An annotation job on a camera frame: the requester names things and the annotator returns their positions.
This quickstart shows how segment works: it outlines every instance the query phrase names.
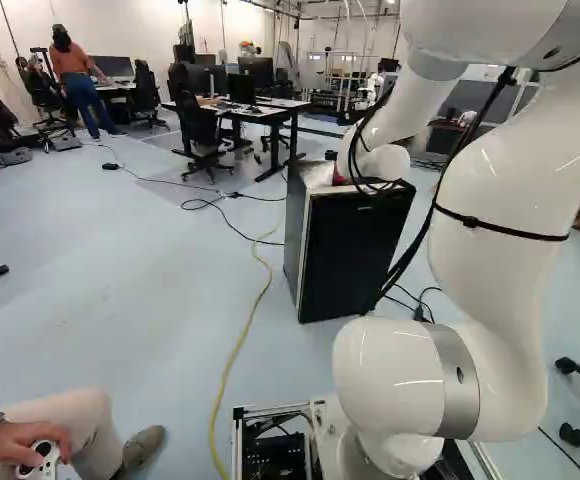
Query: game controller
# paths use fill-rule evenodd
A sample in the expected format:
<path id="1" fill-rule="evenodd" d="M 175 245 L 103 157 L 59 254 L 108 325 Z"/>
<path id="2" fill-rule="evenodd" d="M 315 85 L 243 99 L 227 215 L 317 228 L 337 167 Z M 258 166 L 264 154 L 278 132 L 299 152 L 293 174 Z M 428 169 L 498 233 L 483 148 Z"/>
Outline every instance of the game controller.
<path id="1" fill-rule="evenodd" d="M 19 465 L 15 468 L 15 475 L 19 480 L 56 480 L 57 464 L 61 458 L 59 445 L 52 440 L 38 440 L 30 447 L 43 457 L 43 465 L 28 467 Z"/>

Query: black office chair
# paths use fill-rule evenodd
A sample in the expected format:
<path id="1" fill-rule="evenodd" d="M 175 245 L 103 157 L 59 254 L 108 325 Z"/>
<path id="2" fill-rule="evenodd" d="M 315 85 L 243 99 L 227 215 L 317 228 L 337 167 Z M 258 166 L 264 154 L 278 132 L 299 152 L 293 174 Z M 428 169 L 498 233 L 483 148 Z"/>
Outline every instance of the black office chair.
<path id="1" fill-rule="evenodd" d="M 137 88 L 131 96 L 130 110 L 133 116 L 150 129 L 156 125 L 170 130 L 166 121 L 157 117 L 157 107 L 161 104 L 161 99 L 154 80 L 154 73 L 150 71 L 144 60 L 135 60 L 134 65 Z"/>
<path id="2" fill-rule="evenodd" d="M 205 155 L 193 154 L 194 162 L 188 163 L 188 171 L 181 174 L 185 182 L 188 175 L 204 170 L 214 183 L 213 168 L 217 170 L 228 170 L 230 175 L 234 171 L 233 166 L 222 165 L 219 158 L 225 152 L 219 147 L 225 142 L 221 138 L 221 119 L 214 112 L 202 109 L 197 102 L 197 98 L 187 90 L 180 92 L 175 98 L 177 114 L 181 121 L 181 130 L 195 147 L 205 147 L 212 151 Z"/>
<path id="3" fill-rule="evenodd" d="M 274 98 L 292 98 L 292 82 L 288 80 L 288 72 L 284 68 L 277 68 L 276 82 L 270 89 L 270 96 Z M 279 135 L 279 141 L 290 148 L 290 137 L 287 135 Z M 261 137 L 262 150 L 267 152 L 270 149 L 270 135 L 263 135 Z"/>
<path id="4" fill-rule="evenodd" d="M 46 118 L 32 124 L 39 131 L 46 153 L 50 149 L 53 136 L 60 136 L 67 132 L 70 132 L 73 137 L 76 136 L 75 123 L 68 115 L 70 109 L 67 102 L 60 93 L 53 90 L 58 87 L 53 86 L 49 78 L 44 78 L 41 72 L 27 71 L 23 76 L 23 84 L 32 97 L 33 105 L 47 115 Z M 63 112 L 65 118 L 55 116 L 58 112 Z"/>

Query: metal rack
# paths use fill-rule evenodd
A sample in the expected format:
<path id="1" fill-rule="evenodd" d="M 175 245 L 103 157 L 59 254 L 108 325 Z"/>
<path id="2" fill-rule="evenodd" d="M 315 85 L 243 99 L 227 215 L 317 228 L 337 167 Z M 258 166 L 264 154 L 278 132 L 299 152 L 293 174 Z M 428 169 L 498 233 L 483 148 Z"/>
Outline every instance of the metal rack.
<path id="1" fill-rule="evenodd" d="M 323 74 L 320 78 L 323 80 L 322 90 L 325 91 L 304 89 L 302 99 L 324 106 L 339 115 L 349 113 L 352 105 L 363 100 L 358 95 L 358 89 L 371 73 L 372 59 L 378 62 L 379 57 L 360 55 L 352 51 L 307 52 L 307 61 L 323 62 Z"/>

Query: hand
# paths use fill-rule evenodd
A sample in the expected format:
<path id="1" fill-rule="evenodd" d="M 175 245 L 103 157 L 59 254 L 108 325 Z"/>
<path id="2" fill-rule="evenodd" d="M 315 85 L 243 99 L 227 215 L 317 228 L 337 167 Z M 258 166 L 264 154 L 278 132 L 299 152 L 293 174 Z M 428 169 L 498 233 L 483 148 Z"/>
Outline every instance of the hand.
<path id="1" fill-rule="evenodd" d="M 70 434 L 48 422 L 10 423 L 0 422 L 0 462 L 11 465 L 38 467 L 43 457 L 30 446 L 37 440 L 54 440 L 59 444 L 61 460 L 70 463 Z"/>

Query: black strap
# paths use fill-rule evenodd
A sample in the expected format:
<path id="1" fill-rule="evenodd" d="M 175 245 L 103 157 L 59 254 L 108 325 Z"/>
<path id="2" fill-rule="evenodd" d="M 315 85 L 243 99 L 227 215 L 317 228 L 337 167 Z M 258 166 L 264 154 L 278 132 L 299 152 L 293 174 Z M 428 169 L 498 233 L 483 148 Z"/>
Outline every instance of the black strap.
<path id="1" fill-rule="evenodd" d="M 563 242 L 568 239 L 570 234 L 567 235 L 544 235 L 542 233 L 532 233 L 525 232 L 523 230 L 515 230 L 514 228 L 502 227 L 500 225 L 495 225 L 493 223 L 484 222 L 479 220 L 477 217 L 470 217 L 467 215 L 461 215 L 460 213 L 455 213 L 447 208 L 443 208 L 441 205 L 435 202 L 434 208 L 439 210 L 441 213 L 459 220 L 468 228 L 485 228 L 486 230 L 492 230 L 493 232 L 503 233 L 504 235 L 512 235 L 514 237 L 527 238 L 528 240 L 542 240 L 544 242 Z"/>

